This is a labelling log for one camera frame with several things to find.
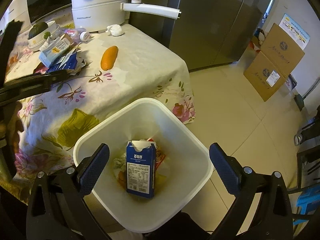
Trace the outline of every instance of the beige floor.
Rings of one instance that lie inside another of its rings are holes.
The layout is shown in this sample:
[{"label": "beige floor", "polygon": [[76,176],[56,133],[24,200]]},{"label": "beige floor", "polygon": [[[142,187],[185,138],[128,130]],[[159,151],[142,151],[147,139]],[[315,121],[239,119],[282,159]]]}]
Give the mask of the beige floor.
[{"label": "beige floor", "polygon": [[[254,57],[255,52],[247,50],[235,64],[190,73],[196,119],[187,127],[207,148],[218,142],[242,166],[264,174],[279,171],[287,185],[294,184],[298,149],[293,144],[293,135],[304,119],[286,87],[263,102],[243,76]],[[92,195],[85,200],[107,232],[122,228]],[[214,230],[233,200],[214,171],[183,211],[203,229]],[[256,196],[240,231],[247,230],[258,201]]]}]

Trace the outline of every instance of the gray refrigerator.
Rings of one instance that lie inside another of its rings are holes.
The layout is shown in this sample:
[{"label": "gray refrigerator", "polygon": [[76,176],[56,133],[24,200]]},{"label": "gray refrigerator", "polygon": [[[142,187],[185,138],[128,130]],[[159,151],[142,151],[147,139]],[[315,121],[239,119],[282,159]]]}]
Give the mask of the gray refrigerator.
[{"label": "gray refrigerator", "polygon": [[179,55],[189,70],[238,61],[270,0],[142,0],[178,8],[180,19],[131,13],[130,24]]}]

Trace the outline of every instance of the wall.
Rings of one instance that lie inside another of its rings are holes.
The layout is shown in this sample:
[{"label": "wall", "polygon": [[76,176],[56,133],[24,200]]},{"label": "wall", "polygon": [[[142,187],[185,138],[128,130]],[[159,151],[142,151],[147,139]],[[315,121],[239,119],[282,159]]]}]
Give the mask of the wall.
[{"label": "wall", "polygon": [[[307,0],[275,0],[263,30],[268,32],[273,23],[279,24],[285,13],[310,35],[310,41],[304,49],[305,56],[292,71],[297,81],[296,90],[304,96],[320,77],[320,21]],[[320,86],[305,100],[309,113],[313,112],[318,105],[320,105]]]}]

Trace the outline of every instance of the trash can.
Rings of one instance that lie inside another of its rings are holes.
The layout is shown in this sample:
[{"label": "trash can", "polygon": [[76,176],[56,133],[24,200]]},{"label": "trash can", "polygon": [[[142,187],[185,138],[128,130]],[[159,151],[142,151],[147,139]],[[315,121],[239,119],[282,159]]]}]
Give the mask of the trash can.
[{"label": "trash can", "polygon": [[[152,199],[124,190],[113,173],[113,159],[128,141],[153,138],[168,158],[170,177]],[[105,143],[110,159],[94,189],[95,197],[126,229],[148,233],[180,211],[210,178],[208,149],[162,103],[142,98],[121,109],[83,135],[76,143],[76,166]]]}]

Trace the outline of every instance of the floral tablecloth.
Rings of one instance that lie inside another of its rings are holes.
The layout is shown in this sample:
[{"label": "floral tablecloth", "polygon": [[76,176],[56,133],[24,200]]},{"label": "floral tablecloth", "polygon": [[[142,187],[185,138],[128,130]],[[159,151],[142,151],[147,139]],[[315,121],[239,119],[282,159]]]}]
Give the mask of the floral tablecloth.
[{"label": "floral tablecloth", "polygon": [[[183,123],[195,110],[185,62],[133,26],[123,26],[119,37],[94,34],[82,44],[81,56],[90,60],[79,75],[57,83],[50,92],[22,100],[19,115],[25,131],[16,154],[17,175],[0,185],[24,202],[39,171],[53,173],[73,163],[76,141],[94,126],[138,98],[156,98]],[[118,46],[114,67],[103,71],[100,61],[110,46]],[[31,74],[39,52],[25,51],[7,80]]]}]

